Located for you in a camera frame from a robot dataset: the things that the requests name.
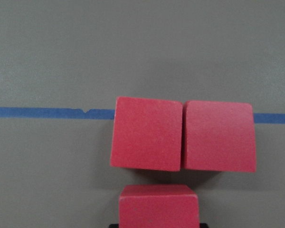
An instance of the blue tape strip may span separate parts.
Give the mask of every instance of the blue tape strip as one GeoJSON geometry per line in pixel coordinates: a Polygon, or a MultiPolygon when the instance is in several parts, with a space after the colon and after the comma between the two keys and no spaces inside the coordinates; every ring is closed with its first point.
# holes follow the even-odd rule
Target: blue tape strip
{"type": "Polygon", "coordinates": [[[285,114],[254,113],[255,124],[285,124],[285,114]]]}
{"type": "Polygon", "coordinates": [[[0,107],[0,118],[50,118],[50,119],[114,119],[114,109],[91,109],[84,112],[71,108],[14,108],[0,107]]]}

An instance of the horizontal blue line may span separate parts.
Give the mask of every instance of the horizontal blue line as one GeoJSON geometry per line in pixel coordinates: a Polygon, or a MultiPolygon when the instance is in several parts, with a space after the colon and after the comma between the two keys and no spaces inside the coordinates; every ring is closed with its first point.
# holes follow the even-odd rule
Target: horizontal blue line
{"type": "Polygon", "coordinates": [[[90,109],[86,113],[71,108],[15,108],[0,107],[0,118],[49,118],[49,119],[114,119],[114,109],[90,109]]]}
{"type": "MultiPolygon", "coordinates": [[[[114,109],[82,109],[71,108],[17,108],[0,107],[0,118],[45,118],[45,119],[94,119],[113,120],[114,109]]],[[[254,113],[257,124],[285,124],[285,114],[254,113]]]]}

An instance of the red cube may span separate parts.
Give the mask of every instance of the red cube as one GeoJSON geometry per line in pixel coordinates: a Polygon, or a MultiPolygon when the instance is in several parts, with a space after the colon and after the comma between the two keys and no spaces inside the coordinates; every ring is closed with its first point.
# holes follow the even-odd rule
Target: red cube
{"type": "Polygon", "coordinates": [[[117,98],[111,165],[179,171],[181,129],[181,102],[117,98]]]}
{"type": "Polygon", "coordinates": [[[250,104],[188,101],[184,106],[183,142],[185,169],[256,171],[250,104]]]}
{"type": "Polygon", "coordinates": [[[119,228],[199,228],[198,197],[186,185],[128,185],[119,219],[119,228]]]}

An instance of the wooden block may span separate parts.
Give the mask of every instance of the wooden block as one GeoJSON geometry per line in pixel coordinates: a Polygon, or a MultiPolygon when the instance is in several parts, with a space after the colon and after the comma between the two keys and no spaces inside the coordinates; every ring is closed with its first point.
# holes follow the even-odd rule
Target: wooden block
{"type": "Polygon", "coordinates": [[[119,219],[120,228],[199,228],[198,197],[186,185],[128,185],[119,219]]]}
{"type": "Polygon", "coordinates": [[[184,105],[182,166],[191,170],[256,171],[252,106],[188,101],[184,105]]]}
{"type": "Polygon", "coordinates": [[[181,129],[181,102],[117,98],[111,165],[179,171],[181,129]]]}

